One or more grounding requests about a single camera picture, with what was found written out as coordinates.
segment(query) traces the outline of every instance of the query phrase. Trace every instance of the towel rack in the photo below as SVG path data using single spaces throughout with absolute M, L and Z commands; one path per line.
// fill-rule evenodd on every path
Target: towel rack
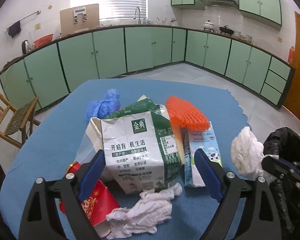
M 24 18 L 22 18 L 20 21 L 22 21 L 22 20 L 24 20 L 24 19 L 26 19 L 26 18 L 28 18 L 29 16 L 31 16 L 31 15 L 34 15 L 34 14 L 40 14 L 41 13 L 41 11 L 39 10 L 39 11 L 36 11 L 36 12 L 34 12 L 34 13 L 32 13 L 32 14 L 29 14 L 28 16 L 26 16 L 26 17 L 24 17 Z

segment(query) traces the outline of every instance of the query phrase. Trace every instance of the dark towel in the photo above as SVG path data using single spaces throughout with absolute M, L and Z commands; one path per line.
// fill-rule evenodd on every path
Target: dark towel
M 9 36 L 11 36 L 12 38 L 14 36 L 16 36 L 18 33 L 21 32 L 21 28 L 20 28 L 20 21 L 17 21 L 16 23 L 14 23 L 13 25 L 11 25 L 8 28 L 8 34 Z

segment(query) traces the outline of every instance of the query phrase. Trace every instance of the orange sponge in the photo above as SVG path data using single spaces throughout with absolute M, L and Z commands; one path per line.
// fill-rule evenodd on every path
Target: orange sponge
M 209 120 L 190 102 L 172 96 L 168 98 L 166 107 L 171 124 L 196 131 L 209 129 Z

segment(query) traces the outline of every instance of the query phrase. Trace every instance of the blue plastic bag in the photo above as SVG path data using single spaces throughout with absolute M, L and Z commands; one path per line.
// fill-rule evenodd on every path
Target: blue plastic bag
M 87 108 L 87 124 L 92 117 L 103 119 L 108 115 L 118 111 L 120 109 L 119 97 L 119 93 L 116 89 L 109 89 L 106 91 L 104 99 L 101 101 L 92 101 Z

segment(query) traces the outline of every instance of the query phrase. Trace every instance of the blue milk carton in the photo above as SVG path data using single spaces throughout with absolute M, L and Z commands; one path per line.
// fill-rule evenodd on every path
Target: blue milk carton
M 188 187 L 205 187 L 205 184 L 194 164 L 194 152 L 201 148 L 212 162 L 219 163 L 222 167 L 222 161 L 213 131 L 212 123 L 204 132 L 188 130 L 184 139 L 185 150 L 185 186 Z

